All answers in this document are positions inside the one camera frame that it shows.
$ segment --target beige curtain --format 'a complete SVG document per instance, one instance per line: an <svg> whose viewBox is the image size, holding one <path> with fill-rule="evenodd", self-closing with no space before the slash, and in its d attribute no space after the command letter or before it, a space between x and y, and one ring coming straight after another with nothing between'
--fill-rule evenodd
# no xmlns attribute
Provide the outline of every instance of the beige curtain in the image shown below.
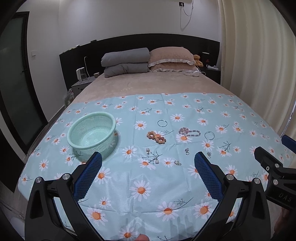
<svg viewBox="0 0 296 241"><path fill-rule="evenodd" d="M295 36L269 0L218 3L221 85L250 105L281 135L296 98ZM296 116L289 125L294 137L295 127Z"/></svg>

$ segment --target basket rim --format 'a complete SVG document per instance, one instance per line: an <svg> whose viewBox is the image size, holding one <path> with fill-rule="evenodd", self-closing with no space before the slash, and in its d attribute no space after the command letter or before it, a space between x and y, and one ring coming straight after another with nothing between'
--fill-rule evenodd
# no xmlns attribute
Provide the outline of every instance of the basket rim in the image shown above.
<svg viewBox="0 0 296 241"><path fill-rule="evenodd" d="M106 135L106 137L102 140L100 140L99 142L96 142L94 144L91 144L91 145L88 145L88 146L78 146L76 144L74 144L71 140L70 140L70 136L73 132L73 130L75 129L75 127L82 121L88 119L89 117L92 117L92 116L98 116L98 115L102 115L102 116L106 116L106 117L109 117L111 120L112 120L112 127L111 127L111 130L109 131L109 133ZM97 147L98 145L100 145L101 143L103 143L104 141L106 141L112 134L113 132L115 131L115 128L116 128L116 120L114 118L113 115L111 115L110 113L108 112L104 112L104 111L98 111L98 112L92 112L92 113L89 113L85 116L82 116L80 117L78 120L76 120L72 126L70 126L70 129L67 133L67 141L68 141L68 144L75 148L75 149L79 149L79 150L87 150L87 149L91 149L91 148L94 148L94 147Z"/></svg>

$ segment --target black door frame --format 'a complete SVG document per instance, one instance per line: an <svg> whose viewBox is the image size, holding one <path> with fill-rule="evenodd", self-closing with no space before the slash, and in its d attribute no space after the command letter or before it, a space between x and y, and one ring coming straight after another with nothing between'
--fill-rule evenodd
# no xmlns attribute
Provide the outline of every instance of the black door frame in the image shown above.
<svg viewBox="0 0 296 241"><path fill-rule="evenodd" d="M23 150L25 154L27 154L28 150L30 149L31 145L34 143L35 139L37 136L40 134L40 132L43 130L43 128L48 124L47 119L43 113L43 110L40 106L39 100L37 98L35 88L33 85L31 73L30 73L30 68L29 68L29 60L28 60L28 50L27 50L27 29L28 29L28 19L29 19L29 11L28 12L17 12L13 15L13 18L23 18L23 24L22 24L22 64L24 68L24 74L25 74L25 79L26 83L29 89L30 96L32 98L32 101L34 103L34 106L37 110L38 116L40 117L42 121L42 126L37 130L37 132L33 135L33 138L31 141L26 145L21 137L19 136L17 130L15 129L10 116L7 112L7 109L5 107L2 95L1 95L1 90L0 90L0 111L3 116L3 119L11 132L11 135L17 142L17 144L20 146L20 148Z"/></svg>

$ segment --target brown teddy bear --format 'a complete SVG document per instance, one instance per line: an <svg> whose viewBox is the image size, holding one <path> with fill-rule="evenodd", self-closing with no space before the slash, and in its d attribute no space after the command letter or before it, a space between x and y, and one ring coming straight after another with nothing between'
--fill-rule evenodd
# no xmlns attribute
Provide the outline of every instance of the brown teddy bear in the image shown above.
<svg viewBox="0 0 296 241"><path fill-rule="evenodd" d="M195 60L195 66L196 67L199 67L199 68L202 68L203 67L203 63L200 61L200 56L195 54L193 55L193 58Z"/></svg>

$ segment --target blue gripper pad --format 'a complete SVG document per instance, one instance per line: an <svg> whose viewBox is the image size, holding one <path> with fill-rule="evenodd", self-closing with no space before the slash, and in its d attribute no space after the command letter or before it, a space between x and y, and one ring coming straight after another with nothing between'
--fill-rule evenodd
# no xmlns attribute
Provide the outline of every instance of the blue gripper pad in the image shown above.
<svg viewBox="0 0 296 241"><path fill-rule="evenodd" d="M285 147L296 153L296 141L294 141L291 137L284 135L281 138L281 142Z"/></svg>
<svg viewBox="0 0 296 241"><path fill-rule="evenodd" d="M199 153L195 155L194 166L211 194L211 197L220 202L223 198L222 184L207 161Z"/></svg>
<svg viewBox="0 0 296 241"><path fill-rule="evenodd" d="M91 184L102 167L102 155L97 153L91 160L88 160L85 165L87 165L87 167L74 183L73 197L75 201L83 199L87 194Z"/></svg>

